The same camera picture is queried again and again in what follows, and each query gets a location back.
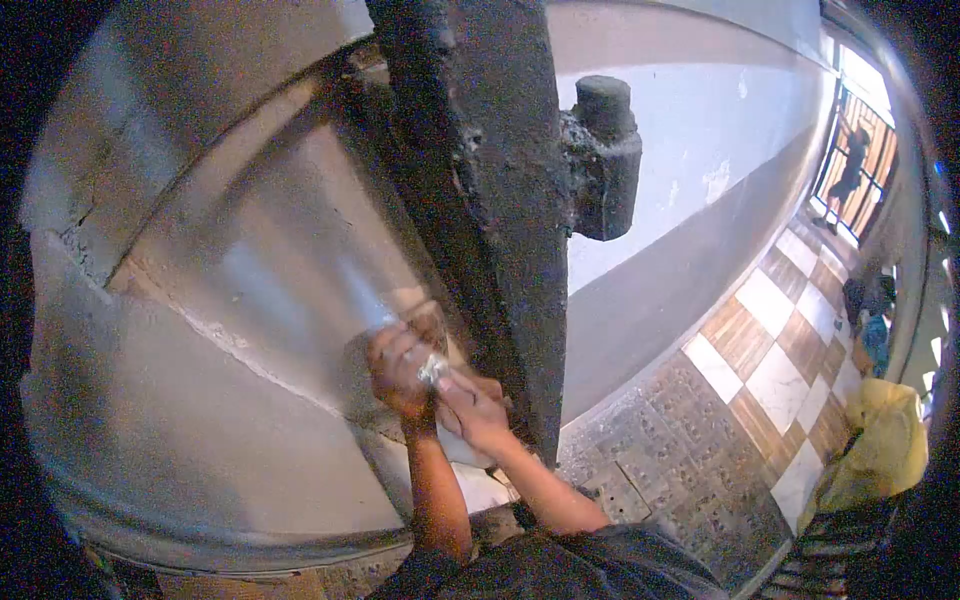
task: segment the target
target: hand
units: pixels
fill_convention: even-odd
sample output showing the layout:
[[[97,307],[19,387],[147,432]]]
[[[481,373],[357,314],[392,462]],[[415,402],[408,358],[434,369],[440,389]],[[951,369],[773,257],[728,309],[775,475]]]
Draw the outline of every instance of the hand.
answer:
[[[378,331],[367,348],[373,393],[397,412],[405,428],[435,427],[428,388],[417,379],[417,371],[430,352],[403,323]]]
[[[514,437],[503,404],[494,400],[503,397],[499,382],[453,371],[438,382],[437,389],[437,411],[444,427],[474,450],[496,459],[497,450]]]

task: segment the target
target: black shirt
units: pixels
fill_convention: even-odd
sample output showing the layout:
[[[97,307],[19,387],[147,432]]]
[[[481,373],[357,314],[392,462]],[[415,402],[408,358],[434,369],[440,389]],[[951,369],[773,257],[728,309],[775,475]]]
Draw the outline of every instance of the black shirt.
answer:
[[[610,525],[593,534],[527,533],[465,567],[414,550],[374,598],[725,599],[703,563],[653,525]]]
[[[847,166],[843,168],[843,175],[840,181],[844,183],[860,183],[860,167],[863,166],[863,159],[867,155],[867,146],[853,137],[850,138],[850,148],[847,155]]]

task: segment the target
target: person standing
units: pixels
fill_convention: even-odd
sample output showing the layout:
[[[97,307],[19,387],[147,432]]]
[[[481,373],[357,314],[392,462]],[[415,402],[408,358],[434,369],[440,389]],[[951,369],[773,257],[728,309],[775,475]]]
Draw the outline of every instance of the person standing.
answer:
[[[867,156],[867,149],[870,148],[870,135],[867,130],[860,126],[854,131],[843,111],[838,110],[837,116],[840,129],[847,135],[847,164],[840,175],[840,181],[827,191],[827,214],[813,220],[815,225],[827,228],[833,235],[837,234],[840,207],[847,202],[853,190],[860,186],[860,168],[863,166],[863,159]],[[827,221],[830,212],[835,213],[837,217],[833,223]]]

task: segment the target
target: checkered floor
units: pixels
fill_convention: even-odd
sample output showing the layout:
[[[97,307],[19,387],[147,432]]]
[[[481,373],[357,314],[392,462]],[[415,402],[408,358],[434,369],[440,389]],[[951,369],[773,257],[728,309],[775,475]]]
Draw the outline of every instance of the checkered floor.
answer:
[[[849,430],[860,384],[843,308],[847,272],[794,219],[736,293],[684,346],[766,461],[796,531],[809,492]]]

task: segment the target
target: yellow plastic bag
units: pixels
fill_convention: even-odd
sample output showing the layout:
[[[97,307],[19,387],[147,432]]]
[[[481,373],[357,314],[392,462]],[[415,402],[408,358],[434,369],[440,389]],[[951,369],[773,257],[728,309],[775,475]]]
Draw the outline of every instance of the yellow plastic bag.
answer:
[[[798,532],[816,513],[896,495],[917,485],[924,475],[926,429],[916,390],[864,379],[859,392],[847,398],[847,419],[863,433],[846,456],[824,469],[797,519]]]

